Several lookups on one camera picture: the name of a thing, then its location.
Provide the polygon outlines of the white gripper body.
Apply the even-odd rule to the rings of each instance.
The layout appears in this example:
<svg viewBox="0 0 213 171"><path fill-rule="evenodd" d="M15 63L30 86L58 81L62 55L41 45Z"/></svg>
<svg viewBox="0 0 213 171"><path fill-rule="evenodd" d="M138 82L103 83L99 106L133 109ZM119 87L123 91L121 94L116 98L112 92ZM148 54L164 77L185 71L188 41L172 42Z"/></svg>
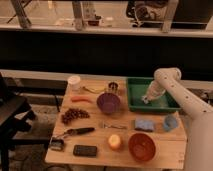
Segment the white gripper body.
<svg viewBox="0 0 213 171"><path fill-rule="evenodd" d="M150 83L146 96L148 100L153 100L160 96L159 84L156 81Z"/></svg>

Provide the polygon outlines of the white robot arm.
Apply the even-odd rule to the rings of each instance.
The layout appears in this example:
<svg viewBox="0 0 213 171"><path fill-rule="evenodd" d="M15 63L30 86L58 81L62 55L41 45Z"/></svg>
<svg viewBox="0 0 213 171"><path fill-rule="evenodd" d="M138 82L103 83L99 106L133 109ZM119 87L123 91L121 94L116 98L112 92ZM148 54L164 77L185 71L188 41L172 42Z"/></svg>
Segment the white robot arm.
<svg viewBox="0 0 213 171"><path fill-rule="evenodd" d="M142 97L149 103L168 92L191 118L184 171L213 171L213 106L182 86L179 68L159 68Z"/></svg>

